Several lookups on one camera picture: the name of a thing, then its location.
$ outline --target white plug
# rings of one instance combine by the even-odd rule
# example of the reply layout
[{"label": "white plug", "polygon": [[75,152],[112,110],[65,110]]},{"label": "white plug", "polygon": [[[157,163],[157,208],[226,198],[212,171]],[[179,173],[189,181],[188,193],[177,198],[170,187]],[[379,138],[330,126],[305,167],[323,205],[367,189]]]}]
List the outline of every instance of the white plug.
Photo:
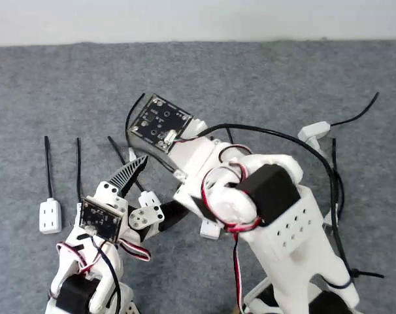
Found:
[{"label": "white plug", "polygon": [[60,204],[54,198],[48,198],[40,204],[40,232],[56,234],[61,231]]},{"label": "white plug", "polygon": [[298,133],[298,138],[304,143],[307,143],[317,152],[325,156],[324,151],[320,148],[318,140],[325,136],[330,131],[330,124],[326,121],[310,124],[303,127]]},{"label": "white plug", "polygon": [[217,222],[203,219],[199,234],[207,239],[217,240],[220,237],[220,225]]}]

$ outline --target red and white wire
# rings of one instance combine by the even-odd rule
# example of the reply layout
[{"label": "red and white wire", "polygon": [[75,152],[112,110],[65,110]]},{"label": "red and white wire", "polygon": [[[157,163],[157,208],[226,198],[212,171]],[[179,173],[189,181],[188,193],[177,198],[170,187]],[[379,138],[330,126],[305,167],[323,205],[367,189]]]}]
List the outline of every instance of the red and white wire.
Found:
[{"label": "red and white wire", "polygon": [[243,298],[242,298],[242,274],[240,272],[240,261],[239,261],[239,252],[238,252],[238,245],[239,245],[239,235],[233,234],[233,238],[235,240],[235,246],[233,249],[233,263],[234,263],[234,271],[235,271],[235,281],[236,281],[236,300],[237,300],[237,307],[241,314],[243,312]]},{"label": "red and white wire", "polygon": [[[99,247],[102,249],[102,247],[104,246],[105,243],[106,243],[106,241],[102,242],[101,245],[100,245]],[[83,268],[80,268],[80,269],[79,269],[79,273],[84,273],[84,272],[86,272],[86,271],[90,271],[91,268],[93,267],[93,265],[95,265],[95,264],[98,262],[98,260],[99,260],[100,258],[101,258],[101,255],[100,255],[99,252],[98,252],[98,253],[96,254],[95,258],[93,259],[92,263],[89,264],[89,265],[86,265],[86,266],[83,267]]]},{"label": "red and white wire", "polygon": [[205,176],[204,176],[204,178],[203,178],[203,181],[201,182],[201,197],[202,197],[202,199],[203,199],[203,202],[204,202],[205,207],[206,207],[206,208],[207,208],[207,209],[208,209],[208,210],[209,210],[220,222],[222,222],[222,223],[223,223],[225,226],[227,226],[227,227],[234,227],[235,224],[230,224],[230,223],[228,223],[228,222],[222,220],[220,217],[218,217],[218,216],[215,214],[214,210],[211,208],[211,205],[210,205],[210,203],[209,203],[209,201],[208,201],[208,196],[207,196],[207,194],[206,194],[206,182],[208,181],[208,178],[211,176],[211,174],[213,174],[214,171],[219,170],[219,169],[227,169],[227,170],[233,172],[233,173],[237,176],[237,178],[240,180],[239,175],[238,175],[233,169],[231,169],[231,168],[229,168],[229,167],[227,167],[227,166],[219,166],[219,167],[212,168],[212,169],[210,169],[210,170],[205,174]]},{"label": "red and white wire", "polygon": [[78,264],[79,264],[79,268],[84,268],[84,267],[86,267],[86,266],[88,265],[88,264],[86,263],[85,258],[84,258],[77,250],[75,250],[74,248],[72,248],[72,247],[71,247],[70,245],[68,245],[67,243],[65,243],[65,242],[59,242],[59,243],[56,244],[57,253],[60,253],[60,250],[61,250],[62,248],[67,249],[70,253],[72,253],[72,254],[76,257],[76,261],[77,261]]},{"label": "red and white wire", "polygon": [[149,262],[152,259],[152,255],[150,254],[150,251],[145,249],[144,247],[140,247],[124,239],[120,239],[119,243],[125,252],[134,256],[138,260]]}]

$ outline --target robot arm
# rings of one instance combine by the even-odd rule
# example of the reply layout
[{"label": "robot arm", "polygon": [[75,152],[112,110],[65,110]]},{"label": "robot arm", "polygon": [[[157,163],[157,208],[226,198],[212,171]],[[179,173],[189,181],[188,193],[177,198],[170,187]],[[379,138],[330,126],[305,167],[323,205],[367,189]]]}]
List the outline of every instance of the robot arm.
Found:
[{"label": "robot arm", "polygon": [[[48,314],[115,314],[116,285],[101,248],[120,280],[124,269],[116,244],[136,258],[148,261],[150,253],[140,243],[164,231],[188,211],[173,203],[161,204],[153,192],[143,192],[140,208],[132,208],[124,196],[147,157],[123,166],[110,179],[99,183],[94,196],[78,204],[74,228],[58,243],[59,269],[50,287]],[[119,283],[120,312],[138,313],[133,291]]]},{"label": "robot arm", "polygon": [[[261,219],[257,228],[240,236],[249,243],[273,286],[277,313],[308,314],[310,304],[319,296],[309,291],[316,291],[310,284],[316,274],[340,297],[342,308],[355,313],[359,296],[324,233],[323,217],[311,190],[300,185],[303,170],[299,164],[286,155],[246,156],[235,147],[225,150],[229,145],[205,137],[175,144],[169,156],[180,167],[182,176],[178,178],[183,184],[174,199],[221,228]],[[228,154],[220,161],[221,151]],[[244,180],[239,179],[237,164],[247,174]]]}]

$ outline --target black cable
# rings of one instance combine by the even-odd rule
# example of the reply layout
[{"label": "black cable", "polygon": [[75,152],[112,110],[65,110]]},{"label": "black cable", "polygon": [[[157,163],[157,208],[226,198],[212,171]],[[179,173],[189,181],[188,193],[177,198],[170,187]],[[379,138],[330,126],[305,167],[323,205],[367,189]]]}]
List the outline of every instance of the black cable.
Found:
[{"label": "black cable", "polygon": [[46,158],[46,176],[47,176],[47,189],[48,189],[48,198],[53,197],[52,190],[52,178],[50,176],[50,140],[48,136],[44,136],[44,152]]},{"label": "black cable", "polygon": [[337,218],[340,219],[342,217],[342,213],[344,209],[344,186],[343,186],[342,177],[340,176],[339,172],[335,172],[335,176],[337,178],[337,182],[340,190],[340,203],[337,211]]},{"label": "black cable", "polygon": [[139,152],[143,152],[145,154],[150,155],[151,157],[153,157],[154,159],[156,159],[163,167],[165,167],[168,171],[170,171],[171,173],[173,173],[175,171],[174,167],[172,167],[169,163],[167,163],[165,160],[163,160],[162,158],[160,158],[157,154],[145,149],[145,148],[141,148],[141,147],[136,147],[134,145],[131,144],[130,141],[130,137],[129,137],[129,121],[131,118],[131,115],[133,114],[134,109],[137,107],[137,105],[140,103],[140,101],[143,99],[144,97],[144,93],[140,95],[140,97],[138,98],[138,100],[136,100],[136,102],[134,103],[134,105],[131,107],[130,111],[128,112],[127,118],[125,119],[125,140],[127,141],[128,144],[128,148],[132,148],[133,150],[137,150]]},{"label": "black cable", "polygon": [[349,123],[349,122],[352,122],[352,121],[355,121],[355,120],[361,118],[365,113],[367,113],[367,111],[372,107],[372,105],[374,105],[374,103],[375,103],[375,101],[376,101],[376,99],[378,98],[379,95],[380,95],[380,93],[376,92],[374,97],[369,102],[369,104],[359,114],[357,114],[353,118],[350,118],[350,119],[347,119],[347,120],[343,120],[343,121],[340,121],[340,122],[332,123],[332,124],[330,124],[330,126],[338,126],[340,124]]},{"label": "black cable", "polygon": [[123,165],[125,165],[126,162],[125,162],[124,157],[122,156],[120,150],[118,149],[117,143],[115,143],[115,141],[112,139],[111,136],[108,136],[107,138],[108,138],[109,143],[111,143],[112,148],[115,150],[117,156],[119,157],[121,163],[122,163]]},{"label": "black cable", "polygon": [[335,175],[337,196],[340,197],[337,209],[337,218],[341,218],[344,209],[344,185],[340,173],[337,171],[337,154],[336,154],[336,139],[332,138],[331,159],[333,165],[333,172]]},{"label": "black cable", "polygon": [[[118,155],[119,159],[121,160],[121,163],[123,165],[125,165],[126,162],[125,162],[124,157],[122,156],[120,150],[118,149],[117,143],[115,143],[115,141],[113,140],[113,138],[111,136],[108,136],[108,140],[109,140],[109,143],[111,143],[112,148],[115,150],[116,154]],[[135,184],[139,188],[140,192],[144,192],[144,188],[138,180],[135,181]]]},{"label": "black cable", "polygon": [[115,284],[115,289],[117,292],[117,308],[115,310],[115,314],[119,314],[121,309],[121,288],[120,288],[120,283],[118,282],[117,274],[115,272],[114,267],[112,267],[111,261],[109,260],[108,256],[102,251],[100,247],[96,245],[92,237],[91,237],[91,241],[93,246],[98,250],[98,253],[101,255],[102,259],[104,260],[105,264],[108,266],[111,272]]},{"label": "black cable", "polygon": [[229,128],[226,128],[225,130],[227,131],[227,135],[229,136],[230,144],[234,144],[235,142],[234,142],[234,140],[233,140],[233,135],[231,134],[230,129],[229,129]]},{"label": "black cable", "polygon": [[82,203],[82,193],[80,189],[80,139],[76,138],[76,164],[77,164],[77,172],[76,172],[76,194],[78,196],[78,203]]}]

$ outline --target gray carpet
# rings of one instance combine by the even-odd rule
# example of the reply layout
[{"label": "gray carpet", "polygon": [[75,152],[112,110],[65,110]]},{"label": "gray carpet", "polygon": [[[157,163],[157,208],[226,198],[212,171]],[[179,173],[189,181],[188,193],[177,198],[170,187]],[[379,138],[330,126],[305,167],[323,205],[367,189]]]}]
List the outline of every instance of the gray carpet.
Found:
[{"label": "gray carpet", "polygon": [[[0,313],[44,313],[58,268],[55,244],[67,237],[75,214],[75,137],[82,140],[83,191],[92,195],[120,166],[106,136],[124,143],[125,115],[141,92],[155,92],[210,126],[242,122],[295,135],[311,122],[357,114],[377,90],[367,115],[330,134],[346,184],[340,232],[348,259],[387,276],[356,281],[365,314],[396,313],[396,42],[0,48]],[[38,231],[39,203],[47,197],[43,135],[50,136],[65,221],[55,235]],[[234,136],[256,152],[292,154],[327,211],[327,177],[309,153],[266,135]],[[330,152],[330,137],[322,146]],[[153,160],[140,181],[164,201],[176,187]],[[133,205],[137,195],[133,188]],[[234,306],[233,240],[205,240],[199,227],[190,214],[146,241],[150,263],[123,255],[123,281],[144,314],[229,313]],[[263,272],[245,243],[240,256],[246,292]]]}]

